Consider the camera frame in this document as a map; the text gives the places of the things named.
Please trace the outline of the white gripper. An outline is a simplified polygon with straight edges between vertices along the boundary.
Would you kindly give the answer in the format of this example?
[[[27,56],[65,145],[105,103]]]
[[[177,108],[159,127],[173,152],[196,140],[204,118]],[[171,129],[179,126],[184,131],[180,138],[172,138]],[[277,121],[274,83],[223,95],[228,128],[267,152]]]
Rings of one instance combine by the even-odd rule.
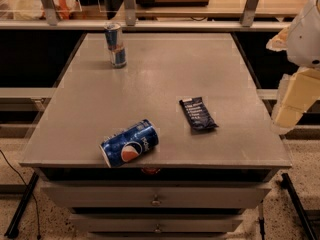
[[[319,6],[320,0],[308,0],[290,27],[283,28],[266,44],[271,51],[287,50],[288,60],[300,66],[296,73],[284,74],[280,80],[271,114],[274,130],[292,130],[320,98]]]

